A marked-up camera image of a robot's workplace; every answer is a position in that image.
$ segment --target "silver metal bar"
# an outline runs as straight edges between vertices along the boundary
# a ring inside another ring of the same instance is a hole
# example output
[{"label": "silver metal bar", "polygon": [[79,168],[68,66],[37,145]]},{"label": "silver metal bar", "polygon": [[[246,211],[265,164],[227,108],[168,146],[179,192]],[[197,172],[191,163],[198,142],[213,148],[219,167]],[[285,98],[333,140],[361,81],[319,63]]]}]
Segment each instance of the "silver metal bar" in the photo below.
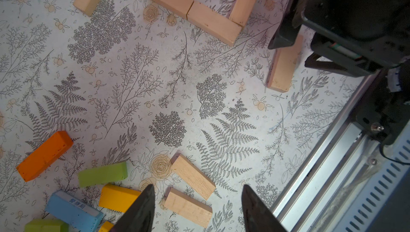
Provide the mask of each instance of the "silver metal bar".
[{"label": "silver metal bar", "polygon": [[322,154],[325,153],[327,156],[331,149],[337,143],[339,137],[341,137],[348,128],[350,112],[353,107],[359,101],[361,96],[368,89],[370,84],[374,81],[377,74],[366,76],[361,84],[358,86],[355,93],[352,95],[350,100],[346,103],[344,108],[335,118],[329,129],[325,132],[319,142],[316,144],[314,149],[311,151],[309,156],[306,158],[304,163],[301,165],[299,170],[295,173],[293,178],[290,180],[288,185],[284,188],[283,192],[280,194],[279,198],[275,201],[273,206],[270,208],[274,216],[282,222],[288,211],[292,208],[296,200],[299,198],[301,192],[306,187],[306,184],[310,181],[313,174],[309,174],[315,165],[320,167],[320,162],[318,163]]}]

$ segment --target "flower illustration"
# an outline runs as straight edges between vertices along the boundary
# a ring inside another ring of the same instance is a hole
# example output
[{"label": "flower illustration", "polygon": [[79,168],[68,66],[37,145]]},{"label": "flower illustration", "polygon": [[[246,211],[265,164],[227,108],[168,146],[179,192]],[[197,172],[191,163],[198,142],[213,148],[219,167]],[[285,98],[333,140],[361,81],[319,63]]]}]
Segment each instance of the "flower illustration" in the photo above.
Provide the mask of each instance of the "flower illustration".
[{"label": "flower illustration", "polygon": [[143,191],[146,187],[148,187],[149,184],[154,185],[154,189],[156,189],[155,185],[157,184],[157,180],[153,177],[144,179],[143,181],[139,183],[138,187],[140,188],[141,191]]},{"label": "flower illustration", "polygon": [[144,9],[143,14],[145,20],[147,20],[150,23],[153,23],[156,21],[158,17],[158,8],[156,5],[150,4]]},{"label": "flower illustration", "polygon": [[167,17],[167,24],[169,24],[170,26],[174,26],[177,24],[177,18],[175,17],[174,14],[170,14]]},{"label": "flower illustration", "polygon": [[171,174],[171,160],[164,154],[156,154],[151,161],[150,172],[157,179],[166,179]]},{"label": "flower illustration", "polygon": [[275,3],[274,0],[265,0],[264,6],[267,10],[272,11],[275,8]]}]

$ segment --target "green block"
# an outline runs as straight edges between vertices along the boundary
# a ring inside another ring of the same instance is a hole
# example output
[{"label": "green block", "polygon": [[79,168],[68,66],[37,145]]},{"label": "green block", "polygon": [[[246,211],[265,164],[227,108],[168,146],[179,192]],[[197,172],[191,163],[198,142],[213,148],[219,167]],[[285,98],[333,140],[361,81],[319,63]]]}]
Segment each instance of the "green block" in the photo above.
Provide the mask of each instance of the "green block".
[{"label": "green block", "polygon": [[128,177],[127,163],[109,164],[97,168],[82,170],[78,173],[80,187],[106,184],[126,179]]},{"label": "green block", "polygon": [[33,219],[24,227],[24,232],[68,232],[69,225],[62,220]]}]

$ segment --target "screw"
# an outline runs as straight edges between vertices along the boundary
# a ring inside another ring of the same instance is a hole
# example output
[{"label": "screw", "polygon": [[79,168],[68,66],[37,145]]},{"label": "screw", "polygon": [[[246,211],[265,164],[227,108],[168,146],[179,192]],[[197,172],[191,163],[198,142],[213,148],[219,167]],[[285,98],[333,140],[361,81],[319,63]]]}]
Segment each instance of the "screw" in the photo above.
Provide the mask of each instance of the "screw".
[{"label": "screw", "polygon": [[370,160],[370,164],[371,164],[371,165],[376,165],[376,164],[378,164],[378,163],[379,163],[379,161],[377,161],[377,159],[375,159],[375,158],[373,158],[373,159]]}]

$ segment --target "patterned tablecloth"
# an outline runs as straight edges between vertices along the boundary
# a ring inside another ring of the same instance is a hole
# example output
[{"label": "patterned tablecloth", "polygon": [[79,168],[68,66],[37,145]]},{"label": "patterned tablecloth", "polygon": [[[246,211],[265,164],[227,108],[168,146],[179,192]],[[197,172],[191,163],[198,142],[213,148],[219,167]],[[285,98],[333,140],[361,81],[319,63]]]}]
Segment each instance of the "patterned tablecloth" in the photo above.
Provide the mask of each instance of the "patterned tablecloth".
[{"label": "patterned tablecloth", "polygon": [[[198,0],[228,16],[235,0]],[[79,188],[80,170],[127,162],[120,183],[154,184],[154,231],[203,228],[164,207],[172,186],[213,208],[205,231],[243,231],[250,184],[271,206],[361,78],[306,69],[305,40],[291,89],[266,89],[267,44],[288,0],[258,0],[230,48],[150,0],[101,0],[89,18],[74,0],[0,1],[0,230],[23,231],[58,189],[98,207],[102,185]],[[57,130],[74,141],[24,183],[15,167]],[[216,184],[205,201],[170,170],[187,156]]]}]

